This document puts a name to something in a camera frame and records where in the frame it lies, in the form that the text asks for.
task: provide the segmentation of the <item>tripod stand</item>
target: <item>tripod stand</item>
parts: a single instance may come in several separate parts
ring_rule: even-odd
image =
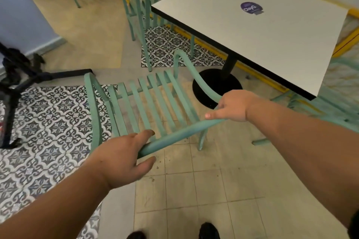
[[[86,73],[92,73],[92,70],[81,69],[58,73],[43,72],[41,70],[41,64],[45,63],[45,61],[43,60],[42,56],[34,54],[33,65],[27,65],[20,58],[20,55],[23,56],[23,54],[20,52],[11,51],[1,42],[0,53],[4,55],[4,59],[8,59],[18,69],[28,75],[28,79],[17,85],[15,88],[8,88],[6,85],[0,83],[0,100],[2,100],[5,105],[5,116],[2,123],[2,130],[0,132],[0,148],[13,149],[18,147],[21,143],[20,138],[17,138],[12,143],[10,143],[15,111],[19,104],[21,93],[34,83],[41,83],[53,79],[82,76]]]

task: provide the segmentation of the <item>purple sticker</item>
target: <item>purple sticker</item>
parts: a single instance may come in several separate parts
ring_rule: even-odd
[[[243,2],[240,7],[250,14],[260,15],[264,12],[263,8],[254,2]]]

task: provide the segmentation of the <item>person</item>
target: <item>person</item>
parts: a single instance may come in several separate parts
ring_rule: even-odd
[[[205,117],[254,124],[308,190],[348,228],[349,236],[359,238],[359,134],[245,90],[226,93],[219,109]],[[155,157],[138,165],[136,160],[153,134],[145,130],[104,142],[76,172],[2,223],[1,238],[76,238],[111,189],[132,183],[150,171]],[[205,226],[200,238],[219,238],[213,225]],[[135,232],[129,238],[144,236]]]

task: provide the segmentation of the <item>person's right arm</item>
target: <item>person's right arm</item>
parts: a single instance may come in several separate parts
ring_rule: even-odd
[[[359,134],[245,90],[226,93],[206,119],[249,121],[309,191],[346,227],[359,209]]]

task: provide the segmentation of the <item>black shoe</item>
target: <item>black shoe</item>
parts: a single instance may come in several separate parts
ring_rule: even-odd
[[[146,235],[141,231],[137,231],[137,232],[131,233],[127,237],[127,239],[146,239]]]
[[[199,239],[220,239],[216,227],[211,223],[203,223],[200,228]]]

